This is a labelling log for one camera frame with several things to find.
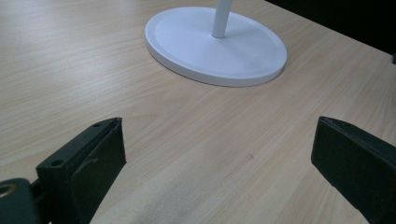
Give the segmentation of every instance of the white circular stand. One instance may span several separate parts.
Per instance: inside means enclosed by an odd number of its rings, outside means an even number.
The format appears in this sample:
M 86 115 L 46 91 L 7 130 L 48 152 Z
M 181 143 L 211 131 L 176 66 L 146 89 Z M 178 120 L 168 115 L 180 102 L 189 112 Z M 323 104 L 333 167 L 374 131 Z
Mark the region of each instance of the white circular stand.
M 146 26 L 150 54 L 172 71 L 204 83 L 244 87 L 274 79 L 287 60 L 283 42 L 247 17 L 224 15 L 224 10 L 221 15 L 219 5 L 217 12 L 180 7 L 151 18 Z

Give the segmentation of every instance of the light wood surface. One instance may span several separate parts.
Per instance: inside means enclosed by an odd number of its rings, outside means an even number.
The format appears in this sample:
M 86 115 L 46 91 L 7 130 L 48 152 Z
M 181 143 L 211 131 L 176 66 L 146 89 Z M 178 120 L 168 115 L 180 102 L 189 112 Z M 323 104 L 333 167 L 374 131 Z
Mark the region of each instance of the light wood surface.
M 128 163 L 92 223 L 367 223 L 310 153 L 319 116 L 396 145 L 390 56 L 265 1 L 234 1 L 289 58 L 260 86 L 206 85 L 145 47 L 152 16 L 188 6 L 216 1 L 1 1 L 0 179 L 34 181 L 74 136 L 122 117 Z

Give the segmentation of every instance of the lamp base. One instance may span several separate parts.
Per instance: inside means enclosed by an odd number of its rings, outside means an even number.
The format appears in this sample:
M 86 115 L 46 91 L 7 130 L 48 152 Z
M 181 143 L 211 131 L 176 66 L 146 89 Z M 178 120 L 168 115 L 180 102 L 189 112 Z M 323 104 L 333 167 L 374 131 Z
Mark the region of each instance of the lamp base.
M 287 60 L 282 40 L 262 24 L 230 13 L 224 38 L 211 31 L 216 10 L 179 7 L 146 26 L 150 54 L 170 70 L 200 82 L 244 87 L 274 79 Z

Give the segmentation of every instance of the white pole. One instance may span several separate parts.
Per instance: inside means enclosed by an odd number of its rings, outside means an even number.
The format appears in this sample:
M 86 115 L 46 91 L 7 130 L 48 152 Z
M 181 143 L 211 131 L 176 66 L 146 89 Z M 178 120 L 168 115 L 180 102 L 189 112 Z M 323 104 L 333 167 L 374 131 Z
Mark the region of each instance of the white pole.
M 218 0 L 218 7 L 216 9 L 215 22 L 213 24 L 212 35 L 215 38 L 223 38 L 225 28 L 227 26 L 228 16 L 231 11 L 231 4 L 233 0 Z

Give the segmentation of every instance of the screw hole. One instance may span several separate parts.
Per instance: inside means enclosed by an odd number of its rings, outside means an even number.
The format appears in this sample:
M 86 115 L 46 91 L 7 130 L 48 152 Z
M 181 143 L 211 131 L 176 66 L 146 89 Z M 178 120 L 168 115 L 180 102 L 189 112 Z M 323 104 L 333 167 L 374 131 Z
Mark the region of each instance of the screw hole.
M 6 184 L 0 186 L 0 198 L 6 197 L 8 194 L 11 194 L 15 191 L 17 186 L 15 184 Z
M 59 165 L 62 165 L 62 163 L 64 163 L 64 161 L 57 160 L 57 161 L 53 161 L 50 165 L 51 166 L 59 166 Z

